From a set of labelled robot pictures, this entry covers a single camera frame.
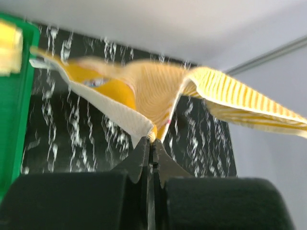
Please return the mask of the yellow orange striped towel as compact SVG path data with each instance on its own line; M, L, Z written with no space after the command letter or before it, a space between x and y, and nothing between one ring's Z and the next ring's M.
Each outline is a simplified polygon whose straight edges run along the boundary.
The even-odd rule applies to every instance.
M217 119L266 132L307 136L307 121L242 82L208 67L184 69L178 64L135 60L108 64L98 57L62 62L39 48L30 52L57 70L70 89L86 99L131 136L164 140L181 96L205 102Z

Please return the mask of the yellow cream towel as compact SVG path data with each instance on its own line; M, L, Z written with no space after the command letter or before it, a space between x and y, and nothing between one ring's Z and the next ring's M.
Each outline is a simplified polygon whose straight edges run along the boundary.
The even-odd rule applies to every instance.
M6 20L0 20L0 75L17 74L22 67L23 32Z

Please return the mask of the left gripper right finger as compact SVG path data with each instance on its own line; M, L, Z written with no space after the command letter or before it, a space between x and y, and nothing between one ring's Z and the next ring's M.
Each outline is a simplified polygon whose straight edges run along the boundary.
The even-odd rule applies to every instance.
M268 180L192 177L152 145L155 227L158 230L293 230L284 199Z

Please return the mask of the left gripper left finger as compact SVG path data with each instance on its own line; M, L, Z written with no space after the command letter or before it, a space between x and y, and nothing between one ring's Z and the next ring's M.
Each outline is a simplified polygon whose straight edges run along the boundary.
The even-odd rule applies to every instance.
M3 230L145 230L150 144L108 172L20 175L0 204Z

